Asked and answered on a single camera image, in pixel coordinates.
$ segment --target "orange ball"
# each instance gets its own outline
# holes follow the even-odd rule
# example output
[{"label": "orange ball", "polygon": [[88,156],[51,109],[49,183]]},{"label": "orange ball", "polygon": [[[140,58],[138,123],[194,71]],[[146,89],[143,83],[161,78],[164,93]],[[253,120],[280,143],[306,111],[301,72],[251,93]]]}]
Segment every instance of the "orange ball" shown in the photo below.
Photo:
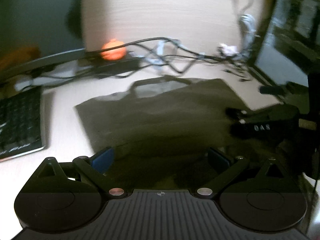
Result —
[{"label": "orange ball", "polygon": [[[117,41],[116,39],[112,39],[110,42],[104,44],[102,49],[109,49],[113,47],[117,47],[123,45],[122,41]],[[125,47],[119,49],[112,49],[101,53],[101,57],[105,60],[117,60],[121,59],[125,56],[127,50]]]}]

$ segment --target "metal screw head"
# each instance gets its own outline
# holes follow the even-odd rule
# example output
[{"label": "metal screw head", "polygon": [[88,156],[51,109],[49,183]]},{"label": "metal screw head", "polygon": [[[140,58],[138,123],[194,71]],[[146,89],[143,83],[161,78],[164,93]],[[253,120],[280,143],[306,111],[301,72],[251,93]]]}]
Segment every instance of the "metal screw head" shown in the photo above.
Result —
[{"label": "metal screw head", "polygon": [[122,194],[124,194],[124,190],[122,188],[115,187],[109,190],[109,194],[113,196],[121,196]]},{"label": "metal screw head", "polygon": [[212,194],[212,189],[207,187],[201,187],[197,190],[197,193],[202,196],[209,196]]}]

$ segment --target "black keyboard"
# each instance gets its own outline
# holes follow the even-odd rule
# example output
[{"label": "black keyboard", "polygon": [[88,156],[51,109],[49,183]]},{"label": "black keyboard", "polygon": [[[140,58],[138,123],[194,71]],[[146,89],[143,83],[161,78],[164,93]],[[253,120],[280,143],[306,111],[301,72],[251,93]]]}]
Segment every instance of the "black keyboard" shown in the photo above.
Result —
[{"label": "black keyboard", "polygon": [[0,101],[0,161],[45,147],[41,87]]}]

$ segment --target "computer monitor screen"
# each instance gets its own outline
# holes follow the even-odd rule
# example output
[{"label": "computer monitor screen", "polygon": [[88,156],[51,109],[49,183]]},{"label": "computer monitor screen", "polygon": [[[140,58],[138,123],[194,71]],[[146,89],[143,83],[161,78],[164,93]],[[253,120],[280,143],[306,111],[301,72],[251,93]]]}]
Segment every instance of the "computer monitor screen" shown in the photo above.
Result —
[{"label": "computer monitor screen", "polygon": [[255,66],[275,84],[308,86],[319,56],[320,0],[276,0]]},{"label": "computer monitor screen", "polygon": [[0,79],[79,58],[84,52],[80,5],[81,0],[0,0],[0,58],[21,48],[39,51],[33,57],[39,59],[1,71]]}]

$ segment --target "orange object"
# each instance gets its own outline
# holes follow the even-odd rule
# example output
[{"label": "orange object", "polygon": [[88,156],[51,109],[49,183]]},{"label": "orange object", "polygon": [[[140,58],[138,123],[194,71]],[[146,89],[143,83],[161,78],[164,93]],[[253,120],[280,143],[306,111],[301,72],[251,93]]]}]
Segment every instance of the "orange object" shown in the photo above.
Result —
[{"label": "orange object", "polygon": [[40,57],[38,47],[20,48],[0,58],[0,70]]},{"label": "orange object", "polygon": [[[124,43],[122,41],[117,41],[116,39],[112,39],[110,42],[104,44],[102,46],[102,49],[109,49],[109,48],[117,47],[123,44]],[[105,60],[117,60],[124,57],[126,53],[127,53],[127,50],[125,47],[123,47],[119,49],[112,49],[109,51],[102,52],[101,57]]]}]

